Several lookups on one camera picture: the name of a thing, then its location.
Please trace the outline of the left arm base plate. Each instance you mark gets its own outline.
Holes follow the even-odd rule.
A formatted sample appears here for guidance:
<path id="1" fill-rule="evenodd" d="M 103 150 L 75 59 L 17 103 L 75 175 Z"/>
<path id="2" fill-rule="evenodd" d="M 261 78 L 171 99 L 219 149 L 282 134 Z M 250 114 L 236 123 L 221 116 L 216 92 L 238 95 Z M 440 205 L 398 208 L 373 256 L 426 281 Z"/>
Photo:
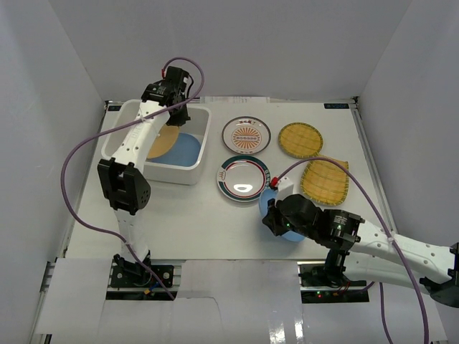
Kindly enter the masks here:
<path id="1" fill-rule="evenodd" d="M 105 299 L 117 301 L 172 301 L 167 291 L 158 281 L 160 280 L 170 294 L 176 297 L 181 282 L 181 265 L 162 262 L 152 265 L 151 269 L 158 279 L 148 272 L 143 277 L 128 276 L 128 273 L 115 262 L 112 263 Z"/>

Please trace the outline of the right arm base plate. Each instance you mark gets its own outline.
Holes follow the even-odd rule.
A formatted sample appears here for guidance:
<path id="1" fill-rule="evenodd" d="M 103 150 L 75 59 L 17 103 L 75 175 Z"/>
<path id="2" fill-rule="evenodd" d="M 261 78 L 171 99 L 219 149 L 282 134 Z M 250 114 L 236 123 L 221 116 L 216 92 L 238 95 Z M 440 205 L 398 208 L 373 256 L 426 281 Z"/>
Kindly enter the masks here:
<path id="1" fill-rule="evenodd" d="M 369 283 L 365 280 L 331 282 L 324 275 L 324 262 L 298 262 L 298 279 L 303 305 L 332 305 L 369 302 Z"/>

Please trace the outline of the blue plate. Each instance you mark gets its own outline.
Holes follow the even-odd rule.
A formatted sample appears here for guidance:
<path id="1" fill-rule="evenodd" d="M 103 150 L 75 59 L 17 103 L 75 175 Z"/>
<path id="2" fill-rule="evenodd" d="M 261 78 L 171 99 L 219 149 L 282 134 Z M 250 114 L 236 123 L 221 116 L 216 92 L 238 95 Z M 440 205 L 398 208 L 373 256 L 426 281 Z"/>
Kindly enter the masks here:
<path id="1" fill-rule="evenodd" d="M 260 194 L 258 199 L 258 208 L 261 219 L 263 219 L 268 214 L 268 201 L 274 199 L 276 196 L 277 191 L 274 191 L 270 188 L 267 188 Z M 280 237 L 289 242 L 301 242 L 305 239 L 304 236 L 295 233 L 294 231 L 287 231 L 286 233 L 280 235 Z"/>
<path id="2" fill-rule="evenodd" d="M 199 157 L 201 143 L 187 133 L 180 133 L 173 147 L 162 156 L 152 158 L 152 163 L 161 163 L 173 166 L 193 166 Z"/>

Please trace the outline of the green rimmed white plate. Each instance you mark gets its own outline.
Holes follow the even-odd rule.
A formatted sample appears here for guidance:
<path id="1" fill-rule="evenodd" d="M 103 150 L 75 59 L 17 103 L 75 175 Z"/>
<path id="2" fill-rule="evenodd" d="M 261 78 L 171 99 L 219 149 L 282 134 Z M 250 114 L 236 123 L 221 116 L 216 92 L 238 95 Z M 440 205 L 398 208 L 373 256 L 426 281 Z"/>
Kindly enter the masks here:
<path id="1" fill-rule="evenodd" d="M 228 199 L 240 203 L 257 201 L 269 188 L 271 174 L 268 167 L 253 156 L 233 156 L 219 167 L 217 188 Z"/>

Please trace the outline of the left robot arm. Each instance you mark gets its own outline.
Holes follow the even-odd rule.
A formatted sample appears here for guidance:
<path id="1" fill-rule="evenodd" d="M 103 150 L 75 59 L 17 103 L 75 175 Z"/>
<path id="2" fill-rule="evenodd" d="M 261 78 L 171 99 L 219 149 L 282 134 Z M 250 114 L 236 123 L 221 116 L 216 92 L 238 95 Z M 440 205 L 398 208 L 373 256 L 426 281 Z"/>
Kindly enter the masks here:
<path id="1" fill-rule="evenodd" d="M 148 85 L 143 92 L 135 117 L 139 123 L 128 130 L 110 159 L 98 163 L 103 195 L 114 210 L 120 235 L 126 240 L 113 260 L 137 286 L 147 284 L 152 271 L 147 265 L 150 251 L 140 232 L 134 229 L 137 211 L 146 207 L 151 196 L 150 184 L 143 176 L 144 164 L 164 125 L 179 127 L 190 120 L 185 105 L 151 119 L 146 116 L 185 101 L 187 86 L 192 82 L 187 71 L 168 67 L 162 79 Z"/>

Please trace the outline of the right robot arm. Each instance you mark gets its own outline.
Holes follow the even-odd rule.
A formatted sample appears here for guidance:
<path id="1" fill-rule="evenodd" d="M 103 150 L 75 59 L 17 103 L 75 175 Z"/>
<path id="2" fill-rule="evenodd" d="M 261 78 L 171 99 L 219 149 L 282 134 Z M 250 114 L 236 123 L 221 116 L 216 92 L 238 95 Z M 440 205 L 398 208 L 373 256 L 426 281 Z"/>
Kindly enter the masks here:
<path id="1" fill-rule="evenodd" d="M 321 209 L 300 194 L 259 202 L 261 221 L 276 237 L 310 239 L 328 249 L 325 262 L 302 271 L 312 285 L 340 287 L 367 280 L 403 287 L 417 285 L 434 301 L 458 307 L 458 245 L 426 244 L 340 209 Z"/>

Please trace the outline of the sunburst pattern plate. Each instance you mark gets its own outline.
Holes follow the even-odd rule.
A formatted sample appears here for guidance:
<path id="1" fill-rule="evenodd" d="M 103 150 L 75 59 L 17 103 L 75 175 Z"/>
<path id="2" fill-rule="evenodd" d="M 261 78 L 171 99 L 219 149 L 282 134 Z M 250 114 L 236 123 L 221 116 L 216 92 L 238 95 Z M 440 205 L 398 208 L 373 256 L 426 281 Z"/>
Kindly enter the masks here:
<path id="1" fill-rule="evenodd" d="M 262 152 L 272 138 L 269 127 L 260 119 L 250 116 L 231 119 L 223 127 L 221 136 L 224 146 L 240 155 Z"/>

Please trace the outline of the plain yellow plate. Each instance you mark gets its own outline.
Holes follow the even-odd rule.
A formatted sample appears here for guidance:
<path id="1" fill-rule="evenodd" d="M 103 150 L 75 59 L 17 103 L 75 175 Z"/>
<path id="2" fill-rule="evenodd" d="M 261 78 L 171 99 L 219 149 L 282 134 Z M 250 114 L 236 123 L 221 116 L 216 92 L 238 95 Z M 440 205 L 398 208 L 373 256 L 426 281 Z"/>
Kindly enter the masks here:
<path id="1" fill-rule="evenodd" d="M 156 139 L 148 152 L 147 159 L 158 158 L 166 154 L 172 149 L 178 137 L 178 127 L 164 125 L 156 136 Z"/>

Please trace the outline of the rectangular woven bamboo plate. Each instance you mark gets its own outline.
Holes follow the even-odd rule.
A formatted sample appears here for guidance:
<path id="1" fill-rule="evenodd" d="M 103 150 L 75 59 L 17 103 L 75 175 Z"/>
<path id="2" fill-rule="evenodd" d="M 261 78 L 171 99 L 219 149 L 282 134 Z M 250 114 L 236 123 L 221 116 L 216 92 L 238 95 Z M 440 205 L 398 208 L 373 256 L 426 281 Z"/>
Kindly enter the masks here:
<path id="1" fill-rule="evenodd" d="M 324 206 L 341 205 L 348 195 L 349 176 L 333 163 L 310 161 L 300 182 L 301 191 L 312 201 Z"/>

